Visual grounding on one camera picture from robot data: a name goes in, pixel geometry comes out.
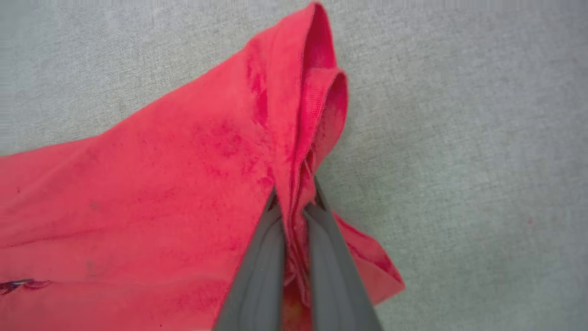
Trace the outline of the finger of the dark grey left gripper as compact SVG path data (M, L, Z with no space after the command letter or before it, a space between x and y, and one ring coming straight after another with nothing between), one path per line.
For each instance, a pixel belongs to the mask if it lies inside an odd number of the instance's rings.
M285 235L277 193L271 191L214 331L280 331Z
M307 224L311 320L315 331L382 331L368 292L317 179Z

